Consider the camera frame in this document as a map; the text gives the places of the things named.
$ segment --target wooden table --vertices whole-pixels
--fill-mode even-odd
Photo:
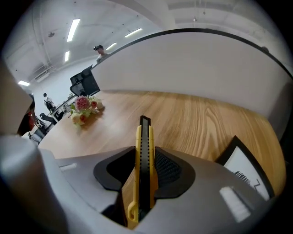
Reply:
[[[141,115],[152,120],[155,146],[214,161],[236,135],[256,157],[276,195],[283,190],[285,163],[278,139],[262,116],[247,109],[197,96],[160,92],[101,91],[105,110],[81,130],[64,117],[40,148],[55,158],[95,154],[135,145]],[[125,208],[132,201],[131,175],[123,187]]]

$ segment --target white wall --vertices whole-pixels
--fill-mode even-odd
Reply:
[[[131,45],[92,69],[101,90],[150,90],[208,97],[245,107],[283,134],[290,76],[260,50],[210,33],[182,32]]]
[[[38,118],[40,118],[41,113],[44,113],[45,115],[49,113],[49,110],[43,102],[43,94],[47,93],[56,106],[61,104],[67,99],[71,92],[69,89],[71,86],[70,78],[82,72],[82,70],[89,67],[91,64],[96,64],[95,58],[71,64],[70,66],[50,74],[49,77],[40,83],[35,82],[28,87],[28,89],[33,92],[36,104],[35,113]]]

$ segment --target black picture frame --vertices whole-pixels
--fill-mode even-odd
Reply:
[[[256,160],[256,158],[253,156],[253,154],[249,151],[249,149],[242,143],[242,141],[237,136],[234,136],[232,138],[227,148],[221,153],[220,157],[218,157],[215,162],[224,166],[226,162],[228,161],[228,159],[231,157],[236,147],[238,147],[245,154],[249,162],[253,165],[253,167],[259,174],[260,178],[262,179],[270,198],[274,197],[275,193],[269,179],[266,176],[266,173],[264,172],[264,170],[262,169],[261,165]]]

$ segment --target ceiling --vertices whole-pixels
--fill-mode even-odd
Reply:
[[[73,40],[67,43],[76,18],[81,21]],[[142,31],[124,38],[140,27]],[[112,52],[170,28],[210,28],[238,35],[267,47],[293,72],[282,35],[252,0],[39,0],[16,25],[2,57],[17,80],[30,82],[47,69],[97,56],[92,50],[96,45],[107,47],[116,42]],[[68,50],[70,58],[64,62]]]

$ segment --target fluorescent light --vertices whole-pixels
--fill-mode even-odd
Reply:
[[[78,25],[79,21],[80,21],[80,19],[76,19],[76,20],[73,20],[72,21],[72,25],[71,25],[70,30],[69,30],[67,42],[71,42],[72,41],[73,35],[75,33],[75,30],[77,28],[77,25]]]
[[[137,30],[135,30],[135,31],[133,31],[133,32],[131,32],[131,33],[129,33],[129,34],[127,34],[125,37],[129,37],[129,36],[131,36],[132,34],[138,32],[138,31],[140,31],[140,30],[142,30],[142,28],[139,28],[139,29],[137,29]]]
[[[106,50],[111,49],[114,45],[116,45],[117,43],[113,43],[112,45],[110,45]]]
[[[69,51],[65,52],[65,62],[67,62],[69,59]]]
[[[19,84],[19,85],[24,85],[24,86],[29,86],[29,85],[30,85],[30,83],[27,83],[27,82],[22,81],[22,80],[19,81],[18,84]]]

